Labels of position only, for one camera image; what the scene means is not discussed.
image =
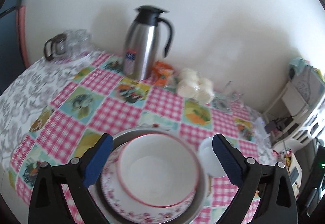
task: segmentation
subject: white floor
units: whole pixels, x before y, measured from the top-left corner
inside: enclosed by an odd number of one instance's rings
[[[28,224],[28,206],[18,197],[16,191],[11,187],[7,172],[0,164],[0,193],[12,213],[21,224]]]

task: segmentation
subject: black cabinet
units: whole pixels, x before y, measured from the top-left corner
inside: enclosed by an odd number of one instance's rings
[[[0,95],[25,70],[16,27],[18,1],[6,0],[0,9]]]

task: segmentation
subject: thermos lid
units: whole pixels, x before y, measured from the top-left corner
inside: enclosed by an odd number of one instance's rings
[[[168,13],[168,11],[150,5],[140,6],[136,8],[136,10],[139,12],[139,14],[135,21],[147,25],[158,25],[157,18],[159,15],[161,13]]]

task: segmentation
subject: red rim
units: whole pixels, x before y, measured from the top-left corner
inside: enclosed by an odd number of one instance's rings
[[[168,205],[168,206],[157,206],[157,205],[151,205],[151,204],[148,204],[140,199],[138,199],[137,197],[135,197],[131,191],[126,187],[126,184],[124,183],[123,181],[123,178],[121,176],[121,170],[120,170],[120,167],[121,167],[121,156],[124,152],[124,150],[126,149],[126,147],[132,142],[134,141],[135,139],[139,138],[139,137],[142,137],[142,136],[146,136],[146,135],[150,135],[150,134],[162,134],[162,135],[165,135],[165,136],[168,136],[172,139],[174,139],[175,141],[179,142],[190,154],[191,156],[193,157],[193,160],[195,162],[195,168],[196,168],[196,179],[195,179],[195,184],[194,184],[194,187],[193,189],[190,191],[190,193],[184,198],[182,199],[180,202],[177,202],[175,204],[172,204],[172,205]],[[147,133],[147,134],[143,134],[143,135],[140,135],[136,138],[134,138],[133,140],[129,141],[123,148],[123,150],[120,152],[119,156],[118,156],[118,160],[117,160],[117,167],[116,167],[116,173],[117,173],[117,178],[122,186],[122,188],[124,189],[124,191],[130,196],[132,197],[134,200],[136,200],[137,202],[143,204],[143,205],[146,205],[146,206],[149,206],[149,207],[173,207],[173,206],[176,206],[182,202],[184,202],[185,200],[187,200],[192,192],[196,189],[197,185],[198,185],[198,182],[199,182],[199,165],[198,165],[198,160],[196,158],[196,155],[194,154],[194,151],[192,149],[190,149],[181,139],[178,139],[176,138],[175,136],[172,136],[172,135],[169,135],[167,133],[163,133],[163,132],[157,132],[157,133]]]

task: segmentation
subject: glass mug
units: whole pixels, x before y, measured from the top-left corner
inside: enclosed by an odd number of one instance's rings
[[[46,46],[51,42],[51,53],[47,54]],[[69,45],[67,43],[67,35],[62,33],[47,40],[44,45],[44,56],[47,61],[52,61],[54,58],[67,58],[69,56]]]

